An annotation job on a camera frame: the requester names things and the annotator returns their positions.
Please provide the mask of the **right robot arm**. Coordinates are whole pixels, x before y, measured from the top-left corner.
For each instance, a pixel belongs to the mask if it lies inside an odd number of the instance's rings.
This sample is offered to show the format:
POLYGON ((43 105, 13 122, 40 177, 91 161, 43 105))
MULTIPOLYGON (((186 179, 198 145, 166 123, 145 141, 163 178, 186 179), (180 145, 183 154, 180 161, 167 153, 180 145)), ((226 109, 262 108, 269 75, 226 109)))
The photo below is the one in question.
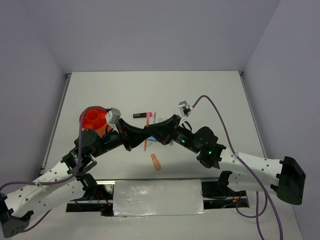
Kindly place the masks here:
POLYGON ((173 141, 194 152, 205 168, 221 170, 217 184, 221 195, 267 190, 288 204, 302 204, 306 174, 293 157, 270 159, 238 152, 219 144, 209 127, 192 132, 180 120, 178 115, 173 115, 143 129, 163 145, 173 141))

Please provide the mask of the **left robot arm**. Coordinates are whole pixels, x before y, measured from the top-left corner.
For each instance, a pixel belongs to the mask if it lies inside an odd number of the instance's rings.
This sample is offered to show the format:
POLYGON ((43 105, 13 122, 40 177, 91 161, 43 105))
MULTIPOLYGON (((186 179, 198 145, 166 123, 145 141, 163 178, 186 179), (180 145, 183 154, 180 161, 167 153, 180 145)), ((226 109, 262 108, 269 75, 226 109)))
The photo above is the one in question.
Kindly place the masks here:
POLYGON ((45 217, 52 209, 81 198, 97 196, 98 184, 89 174, 99 157, 119 146, 126 150, 150 137, 144 128, 121 121, 118 130, 99 136, 93 129, 82 130, 75 147, 52 169, 32 182, 17 181, 21 188, 0 195, 0 226, 5 238, 31 230, 31 218, 45 217))

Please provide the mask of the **light blue correction tape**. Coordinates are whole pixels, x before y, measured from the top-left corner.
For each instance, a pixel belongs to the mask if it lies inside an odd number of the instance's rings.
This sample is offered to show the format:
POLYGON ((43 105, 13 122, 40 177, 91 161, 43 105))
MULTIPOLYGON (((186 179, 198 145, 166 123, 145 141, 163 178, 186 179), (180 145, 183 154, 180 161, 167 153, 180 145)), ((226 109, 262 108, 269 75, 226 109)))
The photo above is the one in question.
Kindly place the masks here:
POLYGON ((149 147, 152 143, 157 143, 158 141, 154 137, 149 137, 147 139, 147 147, 149 147))

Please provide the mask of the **small white eraser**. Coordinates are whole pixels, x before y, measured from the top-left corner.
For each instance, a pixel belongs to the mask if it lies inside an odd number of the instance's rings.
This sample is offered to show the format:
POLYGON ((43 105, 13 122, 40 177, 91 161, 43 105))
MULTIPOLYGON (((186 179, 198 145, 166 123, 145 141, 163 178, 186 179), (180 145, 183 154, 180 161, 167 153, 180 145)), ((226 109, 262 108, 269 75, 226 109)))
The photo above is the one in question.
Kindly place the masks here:
POLYGON ((158 123, 162 123, 162 122, 164 122, 164 121, 166 121, 167 120, 167 118, 162 118, 162 117, 160 117, 159 119, 158 119, 158 123))

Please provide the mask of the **pink highlighter black body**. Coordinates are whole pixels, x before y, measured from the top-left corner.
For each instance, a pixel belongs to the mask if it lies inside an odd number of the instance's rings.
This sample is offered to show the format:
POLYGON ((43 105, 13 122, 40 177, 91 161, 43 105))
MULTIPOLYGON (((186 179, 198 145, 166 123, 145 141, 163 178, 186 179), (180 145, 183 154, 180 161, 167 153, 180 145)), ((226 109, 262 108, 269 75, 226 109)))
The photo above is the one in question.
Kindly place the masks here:
POLYGON ((138 119, 138 118, 147 118, 147 117, 152 117, 153 113, 152 112, 141 112, 141 113, 134 113, 132 115, 132 117, 134 119, 138 119))

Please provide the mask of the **salmon pink eraser stick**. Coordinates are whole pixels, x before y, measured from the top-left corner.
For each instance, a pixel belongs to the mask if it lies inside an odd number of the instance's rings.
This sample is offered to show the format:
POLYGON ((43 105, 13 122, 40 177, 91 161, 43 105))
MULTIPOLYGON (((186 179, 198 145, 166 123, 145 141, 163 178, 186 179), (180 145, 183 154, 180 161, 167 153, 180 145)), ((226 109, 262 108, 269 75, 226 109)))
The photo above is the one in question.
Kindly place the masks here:
POLYGON ((151 160, 152 160, 152 163, 154 165, 155 170, 160 171, 162 169, 162 166, 161 166, 157 156, 154 153, 152 153, 150 155, 150 157, 151 157, 151 160))

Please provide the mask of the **orange round pen holder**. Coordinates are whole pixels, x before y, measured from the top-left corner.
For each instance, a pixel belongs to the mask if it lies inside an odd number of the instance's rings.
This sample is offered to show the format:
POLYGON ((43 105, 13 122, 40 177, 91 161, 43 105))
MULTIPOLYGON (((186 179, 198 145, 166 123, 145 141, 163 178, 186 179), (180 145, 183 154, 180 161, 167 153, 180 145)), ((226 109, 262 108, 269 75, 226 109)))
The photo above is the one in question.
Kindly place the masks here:
POLYGON ((100 106, 95 106, 86 112, 83 111, 79 116, 79 122, 81 122, 82 115, 84 115, 82 129, 93 129, 100 137, 111 132, 112 128, 108 125, 106 119, 107 113, 108 111, 100 106))

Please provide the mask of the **silver foil covered plate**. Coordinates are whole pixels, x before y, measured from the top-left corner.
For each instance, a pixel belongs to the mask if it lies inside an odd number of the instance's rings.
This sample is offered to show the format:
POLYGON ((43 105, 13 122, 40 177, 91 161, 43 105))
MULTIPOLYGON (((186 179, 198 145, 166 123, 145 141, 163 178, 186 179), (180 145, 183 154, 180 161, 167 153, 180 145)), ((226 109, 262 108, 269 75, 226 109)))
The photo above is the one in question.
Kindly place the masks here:
POLYGON ((119 181, 113 191, 113 213, 119 217, 203 214, 200 180, 119 181))

